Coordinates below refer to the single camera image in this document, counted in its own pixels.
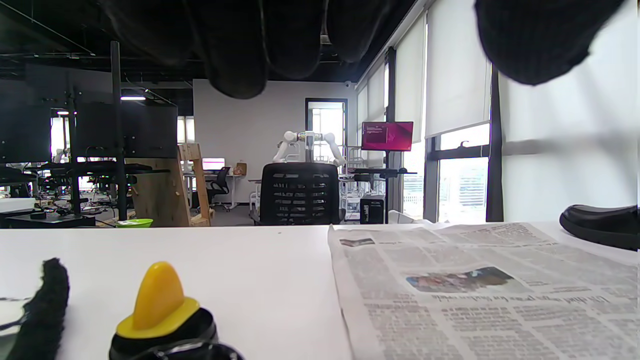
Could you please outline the person's left hand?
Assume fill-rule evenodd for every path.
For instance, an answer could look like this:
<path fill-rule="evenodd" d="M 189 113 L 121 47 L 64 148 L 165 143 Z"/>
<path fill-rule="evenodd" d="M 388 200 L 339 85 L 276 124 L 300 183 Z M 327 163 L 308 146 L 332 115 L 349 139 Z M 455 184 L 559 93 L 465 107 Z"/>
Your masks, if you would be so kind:
<path fill-rule="evenodd" d="M 269 71 L 304 79 L 320 64 L 322 34 L 357 63 L 411 0 L 101 0 L 119 39 L 165 66 L 196 53 L 213 88 L 236 100 L 263 92 Z M 474 31 L 507 78 L 541 85 L 590 54 L 621 0 L 475 0 Z"/>

